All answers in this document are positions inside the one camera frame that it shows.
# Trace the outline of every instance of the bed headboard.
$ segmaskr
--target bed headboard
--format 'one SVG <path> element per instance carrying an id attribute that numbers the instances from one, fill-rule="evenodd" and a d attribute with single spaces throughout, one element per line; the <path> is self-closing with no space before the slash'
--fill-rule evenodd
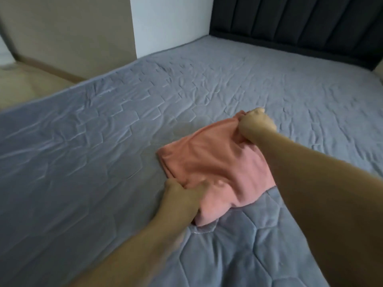
<path id="1" fill-rule="evenodd" d="M 383 0 L 214 0 L 210 34 L 373 69 Z"/>

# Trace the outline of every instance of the forearm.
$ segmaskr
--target forearm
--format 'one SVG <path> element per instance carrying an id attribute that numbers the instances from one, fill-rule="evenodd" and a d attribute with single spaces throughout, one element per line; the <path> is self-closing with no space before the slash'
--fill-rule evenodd
<path id="1" fill-rule="evenodd" d="M 182 227 L 164 227 L 153 220 L 96 268 L 77 278 L 69 287 L 146 286 L 174 249 Z"/>
<path id="2" fill-rule="evenodd" d="M 383 182 L 265 130 L 250 138 L 330 284 L 375 284 L 383 267 Z"/>

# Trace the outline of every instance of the gray mattress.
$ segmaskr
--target gray mattress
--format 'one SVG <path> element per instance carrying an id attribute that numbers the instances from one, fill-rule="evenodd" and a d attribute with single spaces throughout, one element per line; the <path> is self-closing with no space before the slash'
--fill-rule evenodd
<path id="1" fill-rule="evenodd" d="M 383 170 L 371 72 L 210 36 L 0 113 L 0 285 L 61 286 L 144 227 L 165 174 L 155 151 L 265 106 L 281 133 Z M 152 286 L 327 286 L 276 188 L 202 228 Z"/>

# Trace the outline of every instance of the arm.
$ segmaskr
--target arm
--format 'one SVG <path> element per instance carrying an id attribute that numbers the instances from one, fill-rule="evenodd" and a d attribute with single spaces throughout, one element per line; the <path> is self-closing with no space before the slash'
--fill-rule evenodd
<path id="1" fill-rule="evenodd" d="M 168 179 L 160 208 L 149 225 L 68 287 L 136 287 L 149 284 L 166 258 L 182 242 L 183 232 L 197 214 L 207 187 L 207 183 L 203 182 L 186 191 L 175 180 Z"/>
<path id="2" fill-rule="evenodd" d="M 255 143 L 332 286 L 383 282 L 383 181 L 278 134 L 258 108 L 239 130 Z"/>

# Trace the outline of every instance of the pink cloth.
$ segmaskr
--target pink cloth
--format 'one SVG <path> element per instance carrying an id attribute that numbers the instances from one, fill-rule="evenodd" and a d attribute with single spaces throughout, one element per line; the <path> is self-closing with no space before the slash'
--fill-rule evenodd
<path id="1" fill-rule="evenodd" d="M 157 151 L 168 178 L 184 188 L 207 179 L 211 185 L 194 219 L 197 226 L 213 222 L 231 207 L 256 201 L 275 186 L 264 156 L 238 131 L 234 117 L 208 125 Z"/>

